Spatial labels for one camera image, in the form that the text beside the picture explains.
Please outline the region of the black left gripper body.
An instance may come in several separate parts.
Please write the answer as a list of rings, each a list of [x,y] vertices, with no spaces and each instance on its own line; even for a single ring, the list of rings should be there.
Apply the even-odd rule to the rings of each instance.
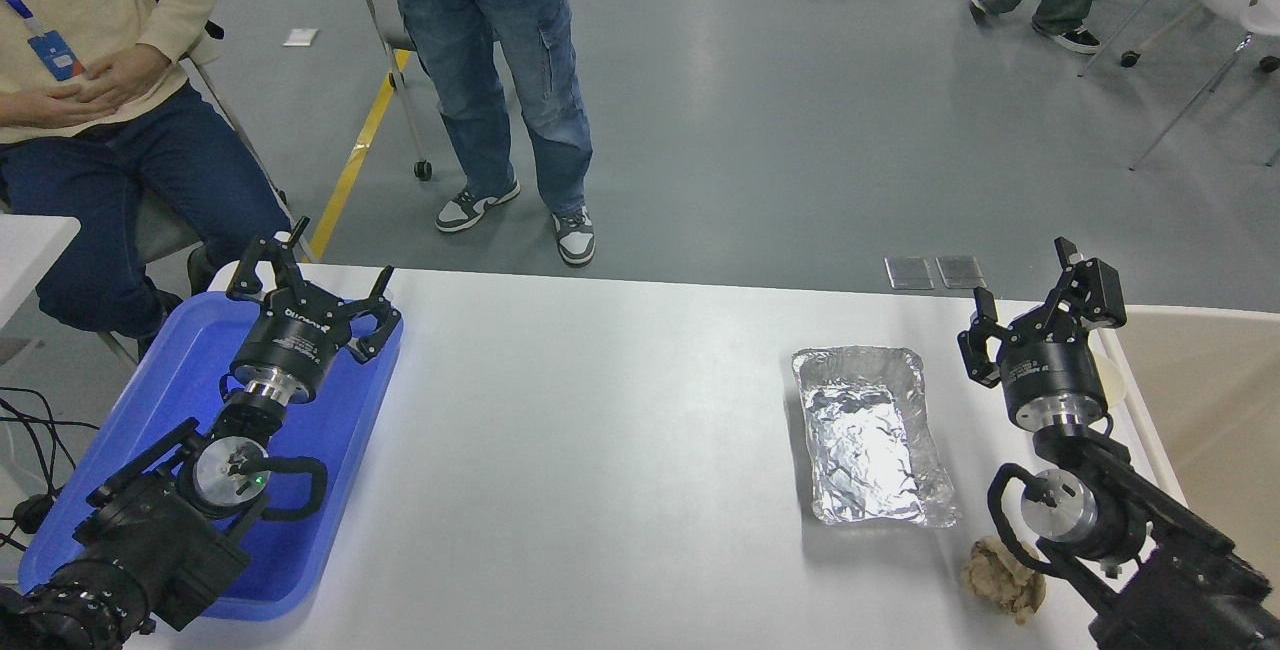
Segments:
[[[289,392],[289,400],[314,400],[351,337],[351,319],[338,308],[265,299],[230,374],[244,386],[266,384]]]

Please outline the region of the seated person's left hand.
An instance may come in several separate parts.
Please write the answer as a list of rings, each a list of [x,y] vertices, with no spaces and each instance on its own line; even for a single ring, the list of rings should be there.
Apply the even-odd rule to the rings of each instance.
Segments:
[[[159,49],[134,44],[90,63],[74,99],[100,111],[118,111],[124,104],[150,93],[172,65],[172,59]]]

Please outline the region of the seated person's right hand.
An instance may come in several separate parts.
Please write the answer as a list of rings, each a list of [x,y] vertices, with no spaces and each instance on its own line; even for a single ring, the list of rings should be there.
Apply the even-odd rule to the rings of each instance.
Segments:
[[[26,129],[64,129],[100,120],[118,111],[119,106],[102,100],[82,102],[79,84],[55,88],[23,90],[1,95],[1,125]]]

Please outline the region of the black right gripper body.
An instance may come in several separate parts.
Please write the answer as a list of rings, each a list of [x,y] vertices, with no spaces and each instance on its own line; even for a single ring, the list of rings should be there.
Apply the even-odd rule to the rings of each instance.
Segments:
[[[998,377],[1010,421],[1018,427],[1088,426],[1100,421],[1100,372],[1091,331],[1056,337],[1014,328],[998,351]]]

